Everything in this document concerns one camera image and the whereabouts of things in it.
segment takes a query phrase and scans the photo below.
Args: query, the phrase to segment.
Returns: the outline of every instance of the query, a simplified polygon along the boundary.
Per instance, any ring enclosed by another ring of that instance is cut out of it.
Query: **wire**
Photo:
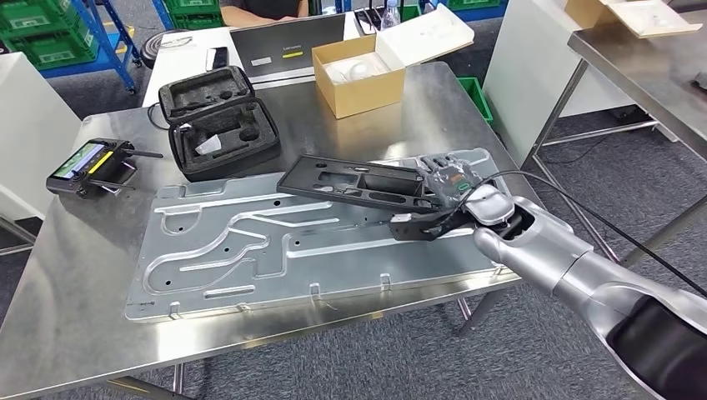
[[[626,240],[629,241],[631,244],[633,244],[634,246],[636,246],[637,248],[639,248],[642,252],[648,254],[648,255],[649,255],[650,257],[652,257],[655,261],[657,261],[660,265],[662,265],[663,267],[667,268],[667,269],[668,269],[669,271],[671,271],[675,276],[677,276],[678,278],[682,279],[685,283],[687,283],[688,285],[690,285],[695,291],[697,291],[697,293],[699,293],[699,294],[701,294],[702,296],[704,296],[704,297],[707,298],[707,291],[705,291],[700,285],[698,285],[697,283],[695,283],[692,279],[686,277],[680,270],[678,270],[677,268],[675,268],[675,267],[673,267],[672,265],[670,265],[669,262],[665,261],[665,260],[664,260],[663,258],[661,258],[658,254],[655,254],[654,252],[652,252],[649,248],[647,248],[646,246],[644,246],[643,244],[641,244],[641,242],[639,242],[638,240],[632,238],[628,233],[622,231],[621,229],[619,229],[618,227],[616,227],[613,223],[607,221],[606,218],[602,217],[602,216],[599,215],[596,211],[594,211],[594,210],[592,210],[591,208],[589,208],[589,207],[585,206],[584,204],[582,204],[579,200],[577,200],[576,198],[572,197],[569,193],[567,193],[567,192],[564,191],[563,189],[561,189],[561,188],[559,188],[559,187],[553,185],[553,183],[551,183],[551,182],[548,181],[547,179],[544,179],[544,178],[542,178],[542,177],[539,177],[539,176],[537,176],[537,175],[535,175],[534,173],[531,173],[531,172],[525,172],[525,171],[519,171],[519,170],[508,170],[508,171],[497,172],[497,173],[494,173],[494,174],[492,174],[492,175],[490,175],[490,176],[484,178],[481,182],[477,183],[474,187],[472,187],[471,189],[469,189],[469,190],[464,194],[464,196],[463,196],[462,199],[459,201],[459,203],[456,205],[456,207],[454,208],[454,210],[442,221],[441,224],[446,223],[446,222],[452,217],[452,214],[454,214],[454,213],[456,213],[457,211],[459,211],[459,209],[466,203],[466,201],[469,200],[469,196],[471,196],[471,194],[474,193],[474,192],[476,191],[476,189],[480,188],[482,185],[485,185],[486,183],[489,183],[489,182],[493,181],[495,178],[502,177],[503,175],[525,175],[526,177],[533,178],[533,179],[535,179],[535,180],[537,180],[537,181],[540,181],[540,182],[544,183],[545,185],[549,186],[550,188],[553,188],[555,191],[557,191],[557,192],[560,193],[561,195],[563,195],[563,196],[565,196],[566,198],[568,198],[569,200],[571,200],[572,203],[577,204],[580,208],[584,209],[587,213],[591,214],[594,218],[597,218],[597,219],[600,220],[604,225],[606,225],[607,227],[611,228],[611,230],[613,230],[614,232],[618,233],[622,238],[626,239]]]
[[[154,122],[153,119],[153,110],[154,108],[159,104],[159,102],[154,103],[152,106],[148,107],[148,119],[150,120],[150,123],[157,129],[161,129],[163,131],[168,131],[169,127],[160,127],[156,122]]]
[[[592,150],[594,150],[594,148],[596,148],[597,146],[599,146],[601,143],[603,143],[603,142],[604,142],[606,139],[608,139],[608,138],[609,138],[609,135],[604,136],[604,137],[603,137],[601,140],[599,140],[597,143],[591,145],[591,147],[589,147],[585,152],[583,152],[582,154],[580,154],[578,157],[572,158],[571,160],[566,160],[566,161],[543,160],[543,162],[544,162],[544,163],[547,163],[547,164],[571,164],[571,163],[574,163],[574,162],[579,161],[579,160],[581,160],[582,158],[584,158],[584,156],[586,156],[587,154],[589,154],[589,152],[591,152]]]

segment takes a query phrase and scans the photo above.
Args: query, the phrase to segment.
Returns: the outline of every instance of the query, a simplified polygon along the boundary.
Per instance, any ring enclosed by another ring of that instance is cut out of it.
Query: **green plastic bin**
[[[403,15],[400,16],[400,22],[404,23],[409,19],[413,19],[422,15],[422,11],[418,4],[403,6]]]
[[[69,0],[0,1],[0,37],[20,38],[71,29],[80,21]]]
[[[481,116],[484,117],[484,121],[487,123],[492,123],[494,121],[494,116],[491,115],[491,110],[489,105],[486,103],[484,98],[484,93],[481,92],[481,85],[479,85],[479,80],[475,77],[458,77],[459,83],[461,83],[464,91],[469,95],[471,101],[474,102],[476,108],[479,109]]]
[[[498,7],[501,0],[448,0],[447,8],[452,11],[473,10],[475,8]]]
[[[221,12],[210,14],[171,14],[170,17],[175,28],[199,30],[223,26]]]
[[[90,63],[95,61],[98,56],[98,40],[93,37],[85,25],[74,27],[70,31],[44,33],[30,37],[13,37],[8,39],[5,44],[10,50],[25,53],[27,59],[40,71],[79,63]]]
[[[221,13],[218,0],[164,0],[170,15]]]

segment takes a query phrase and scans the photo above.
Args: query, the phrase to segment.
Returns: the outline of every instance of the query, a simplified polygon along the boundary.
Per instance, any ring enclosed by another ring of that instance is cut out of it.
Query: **laptop screen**
[[[307,17],[231,32],[249,78],[312,67],[312,48],[343,40],[344,14]]]

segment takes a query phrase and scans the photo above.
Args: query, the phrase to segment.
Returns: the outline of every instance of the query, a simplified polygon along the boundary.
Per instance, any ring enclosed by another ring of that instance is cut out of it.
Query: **person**
[[[226,25],[250,28],[309,15],[308,0],[219,0]]]

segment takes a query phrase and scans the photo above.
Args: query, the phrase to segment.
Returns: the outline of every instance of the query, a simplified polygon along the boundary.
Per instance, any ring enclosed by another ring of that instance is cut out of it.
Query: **gray carpet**
[[[147,0],[119,2],[126,23],[155,28],[157,17]],[[483,79],[500,20],[474,22],[477,41],[470,51],[447,56],[456,73]],[[137,42],[149,36],[138,28]],[[133,77],[148,81],[145,68]],[[112,72],[53,79],[51,84],[81,117],[136,107]],[[98,93],[99,101],[88,101]],[[615,125],[607,112],[560,121],[556,135]],[[593,141],[552,147],[544,159],[563,162],[578,157]],[[550,166],[565,187],[631,235],[646,239],[657,228],[701,198],[707,167],[680,144],[656,132],[617,134],[579,161]],[[568,208],[548,188],[531,182],[546,207],[577,227]],[[625,203],[620,199],[631,199]],[[682,232],[660,253],[698,283],[707,286],[702,245],[705,220]],[[630,245],[604,234],[620,254]],[[0,235],[0,245],[7,237]],[[27,261],[27,254],[0,258],[0,318]],[[634,270],[659,282],[685,288],[644,261]],[[471,298],[475,303],[479,299]],[[191,362],[186,394],[212,400],[307,399],[640,399],[589,329],[555,301],[525,285],[507,291],[503,301],[470,337],[454,331],[462,318],[454,303],[361,322],[286,342]],[[138,377],[167,387],[172,369]],[[99,386],[83,387],[44,399],[127,399]]]

